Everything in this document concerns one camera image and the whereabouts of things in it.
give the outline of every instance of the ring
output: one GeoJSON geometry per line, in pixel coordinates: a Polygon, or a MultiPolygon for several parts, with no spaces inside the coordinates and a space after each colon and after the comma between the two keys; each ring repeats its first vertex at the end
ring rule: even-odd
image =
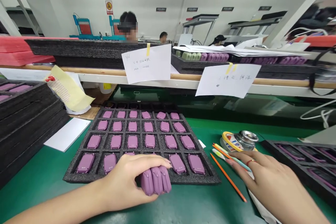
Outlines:
{"type": "Polygon", "coordinates": [[[246,166],[248,167],[248,166],[249,166],[249,163],[252,162],[252,161],[255,162],[253,159],[247,161],[246,166]]]}

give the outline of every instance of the pencil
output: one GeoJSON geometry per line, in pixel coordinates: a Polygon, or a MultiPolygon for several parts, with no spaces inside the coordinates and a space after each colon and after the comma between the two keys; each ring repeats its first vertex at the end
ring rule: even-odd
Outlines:
{"type": "Polygon", "coordinates": [[[224,171],[224,169],[221,167],[221,165],[218,163],[217,159],[210,153],[211,157],[214,159],[214,161],[216,162],[216,164],[218,165],[218,167],[222,170],[222,172],[224,173],[225,177],[228,179],[228,181],[231,183],[231,185],[233,186],[233,188],[237,191],[237,193],[239,194],[239,196],[242,198],[242,200],[244,202],[247,202],[247,200],[245,199],[245,197],[242,195],[242,193],[239,191],[238,187],[236,187],[236,185],[234,184],[234,182],[230,179],[230,177],[226,174],[226,172],[224,171]]]}

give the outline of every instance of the sign board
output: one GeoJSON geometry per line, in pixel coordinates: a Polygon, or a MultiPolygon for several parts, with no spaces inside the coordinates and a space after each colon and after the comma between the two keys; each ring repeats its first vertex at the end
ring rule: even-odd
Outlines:
{"type": "Polygon", "coordinates": [[[187,12],[197,12],[198,8],[192,7],[192,8],[187,8],[187,12]]]}
{"type": "Polygon", "coordinates": [[[156,8],[157,12],[166,12],[167,8],[156,8]]]}
{"type": "Polygon", "coordinates": [[[234,7],[223,7],[222,11],[233,11],[234,7]]]}
{"type": "Polygon", "coordinates": [[[258,11],[268,11],[272,8],[272,6],[260,6],[258,11]]]}
{"type": "Polygon", "coordinates": [[[112,1],[111,0],[105,1],[105,7],[106,7],[106,13],[108,15],[113,15],[113,7],[112,7],[112,1]]]}

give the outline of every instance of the warning sign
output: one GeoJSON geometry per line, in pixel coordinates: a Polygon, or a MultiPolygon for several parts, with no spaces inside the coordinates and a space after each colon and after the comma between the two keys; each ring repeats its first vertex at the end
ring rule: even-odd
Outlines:
{"type": "Polygon", "coordinates": [[[108,15],[113,15],[112,1],[105,1],[106,12],[108,15]]]}

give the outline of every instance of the yellow sticky note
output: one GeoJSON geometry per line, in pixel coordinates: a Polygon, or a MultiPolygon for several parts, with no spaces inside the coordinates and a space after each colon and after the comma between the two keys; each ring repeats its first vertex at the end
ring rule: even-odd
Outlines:
{"type": "Polygon", "coordinates": [[[48,86],[55,91],[63,103],[72,111],[80,111],[91,104],[94,98],[87,96],[76,82],[58,66],[54,66],[50,74],[45,78],[48,86]]]}

